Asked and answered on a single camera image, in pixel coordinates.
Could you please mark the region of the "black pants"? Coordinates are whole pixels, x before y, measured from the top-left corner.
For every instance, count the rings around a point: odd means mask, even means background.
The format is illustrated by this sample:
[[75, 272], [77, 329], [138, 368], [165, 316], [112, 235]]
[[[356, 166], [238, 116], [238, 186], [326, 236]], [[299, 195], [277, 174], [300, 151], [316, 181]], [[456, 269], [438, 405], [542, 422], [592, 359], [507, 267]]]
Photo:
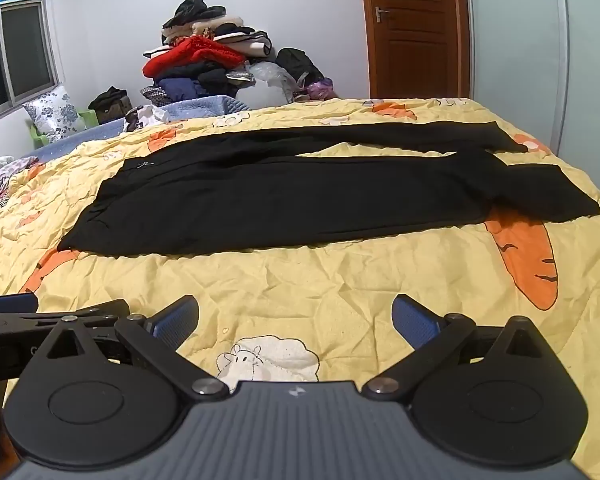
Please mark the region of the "black pants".
[[60, 248], [198, 256], [452, 228], [493, 209], [566, 222], [600, 206], [555, 165], [509, 165], [493, 122], [378, 122], [212, 134], [128, 159]]

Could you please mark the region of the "yellow carrot print quilt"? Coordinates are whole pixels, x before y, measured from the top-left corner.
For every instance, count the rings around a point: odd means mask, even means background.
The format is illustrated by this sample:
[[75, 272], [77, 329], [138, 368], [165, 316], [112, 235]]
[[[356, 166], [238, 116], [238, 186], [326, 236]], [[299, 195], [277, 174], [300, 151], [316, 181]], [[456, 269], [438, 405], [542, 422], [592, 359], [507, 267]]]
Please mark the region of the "yellow carrot print quilt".
[[143, 314], [186, 294], [201, 319], [182, 353], [230, 379], [260, 349], [274, 378], [366, 382], [407, 355], [391, 323], [405, 292], [440, 313], [496, 325], [531, 318], [588, 404], [574, 459], [600, 479], [600, 213], [529, 226], [500, 220], [325, 247], [213, 256], [105, 258], [56, 247], [103, 180], [131, 157], [218, 133], [303, 126], [492, 122], [469, 100], [333, 100], [191, 119], [86, 142], [12, 179], [0, 210], [0, 295], [32, 290], [45, 311], [122, 298]]

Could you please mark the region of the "floral white pillow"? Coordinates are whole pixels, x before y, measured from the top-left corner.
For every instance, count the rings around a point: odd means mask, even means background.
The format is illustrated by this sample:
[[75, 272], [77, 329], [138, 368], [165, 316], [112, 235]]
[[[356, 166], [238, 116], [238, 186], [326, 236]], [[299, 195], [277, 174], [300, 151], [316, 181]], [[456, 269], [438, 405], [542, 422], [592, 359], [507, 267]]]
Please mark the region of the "floral white pillow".
[[23, 108], [28, 113], [31, 122], [35, 122], [41, 116], [69, 115], [77, 110], [63, 84], [58, 84], [53, 90], [25, 102]]

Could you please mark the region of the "green plastic basket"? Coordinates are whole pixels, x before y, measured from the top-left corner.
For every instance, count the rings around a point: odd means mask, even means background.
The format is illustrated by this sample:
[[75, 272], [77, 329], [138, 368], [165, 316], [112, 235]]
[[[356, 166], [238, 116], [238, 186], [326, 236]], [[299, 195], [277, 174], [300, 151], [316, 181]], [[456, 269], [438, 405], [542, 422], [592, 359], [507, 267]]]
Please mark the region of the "green plastic basket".
[[28, 122], [30, 137], [36, 150], [71, 139], [78, 133], [97, 126], [98, 119], [94, 110], [76, 110], [61, 116], [41, 116], [35, 122]]

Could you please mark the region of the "dark brown bag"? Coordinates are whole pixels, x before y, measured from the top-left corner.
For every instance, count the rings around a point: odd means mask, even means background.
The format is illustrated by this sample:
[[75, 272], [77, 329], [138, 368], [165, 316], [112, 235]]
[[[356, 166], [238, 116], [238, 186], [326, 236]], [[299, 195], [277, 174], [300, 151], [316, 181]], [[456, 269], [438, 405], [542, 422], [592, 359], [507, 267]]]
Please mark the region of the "dark brown bag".
[[94, 110], [99, 125], [113, 122], [123, 118], [132, 110], [132, 103], [128, 92], [116, 87], [110, 87], [88, 104], [90, 110]]

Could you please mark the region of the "blue bed sheet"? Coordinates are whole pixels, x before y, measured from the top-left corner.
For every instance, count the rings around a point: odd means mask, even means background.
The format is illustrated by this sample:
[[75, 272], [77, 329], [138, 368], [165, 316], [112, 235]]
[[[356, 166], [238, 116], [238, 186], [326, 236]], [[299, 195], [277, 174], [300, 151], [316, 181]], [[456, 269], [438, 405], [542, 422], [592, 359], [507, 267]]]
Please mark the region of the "blue bed sheet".
[[128, 122], [124, 118], [107, 122], [106, 124], [89, 128], [82, 132], [78, 132], [48, 145], [37, 148], [28, 157], [33, 158], [36, 162], [50, 162], [61, 156], [68, 155], [75, 150], [79, 145], [90, 141], [107, 140], [120, 136], [126, 133], [131, 126], [139, 129], [142, 125], [145, 126], [160, 126], [159, 119], [164, 124], [168, 122], [182, 122], [193, 118], [211, 118], [224, 115], [237, 114], [241, 112], [249, 112], [250, 108], [230, 96], [205, 96], [204, 98], [186, 100], [163, 106], [157, 110], [157, 119], [145, 120], [140, 119], [140, 108], [132, 110], [130, 116], [131, 121]]

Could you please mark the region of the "sliding glass window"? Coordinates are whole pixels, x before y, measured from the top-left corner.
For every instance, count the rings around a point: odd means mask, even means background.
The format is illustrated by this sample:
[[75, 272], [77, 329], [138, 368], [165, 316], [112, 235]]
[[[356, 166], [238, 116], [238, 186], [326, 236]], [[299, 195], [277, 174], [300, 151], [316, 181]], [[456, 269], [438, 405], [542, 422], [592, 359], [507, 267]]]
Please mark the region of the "sliding glass window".
[[59, 82], [46, 3], [0, 3], [0, 118]]

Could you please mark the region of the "pile of mixed clothes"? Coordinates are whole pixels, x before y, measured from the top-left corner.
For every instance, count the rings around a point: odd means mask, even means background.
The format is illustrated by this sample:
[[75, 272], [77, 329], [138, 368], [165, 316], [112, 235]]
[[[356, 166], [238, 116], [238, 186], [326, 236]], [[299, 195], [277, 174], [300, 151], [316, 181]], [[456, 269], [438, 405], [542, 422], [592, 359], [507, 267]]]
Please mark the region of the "pile of mixed clothes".
[[267, 32], [204, 0], [181, 2], [144, 57], [140, 95], [155, 106], [226, 96], [258, 110], [337, 96], [306, 52], [276, 50]]

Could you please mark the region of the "red knitted garment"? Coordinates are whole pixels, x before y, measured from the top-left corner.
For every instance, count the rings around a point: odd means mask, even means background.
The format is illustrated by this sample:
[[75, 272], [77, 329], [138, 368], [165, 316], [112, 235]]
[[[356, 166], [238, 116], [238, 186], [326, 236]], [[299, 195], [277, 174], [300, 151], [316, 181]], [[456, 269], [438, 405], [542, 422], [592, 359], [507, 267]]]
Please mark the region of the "red knitted garment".
[[225, 68], [235, 68], [245, 60], [245, 55], [224, 44], [203, 36], [191, 36], [168, 52], [149, 60], [143, 67], [143, 75], [146, 78], [156, 78], [170, 68], [204, 61], [215, 62]]

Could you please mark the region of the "white wardrobe sliding door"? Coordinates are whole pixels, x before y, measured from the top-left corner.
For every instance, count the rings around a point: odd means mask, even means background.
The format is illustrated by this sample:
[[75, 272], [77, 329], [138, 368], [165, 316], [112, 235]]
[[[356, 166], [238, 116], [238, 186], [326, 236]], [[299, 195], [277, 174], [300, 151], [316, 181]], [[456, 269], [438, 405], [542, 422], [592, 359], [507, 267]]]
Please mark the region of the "white wardrobe sliding door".
[[471, 92], [600, 189], [600, 0], [469, 0]]

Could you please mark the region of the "brown wooden door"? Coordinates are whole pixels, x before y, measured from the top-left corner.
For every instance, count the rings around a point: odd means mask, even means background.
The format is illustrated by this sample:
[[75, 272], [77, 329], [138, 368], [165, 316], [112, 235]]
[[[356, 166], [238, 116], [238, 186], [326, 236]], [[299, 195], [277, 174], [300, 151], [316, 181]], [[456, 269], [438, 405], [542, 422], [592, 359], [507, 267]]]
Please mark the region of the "brown wooden door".
[[470, 96], [468, 0], [363, 0], [373, 98]]

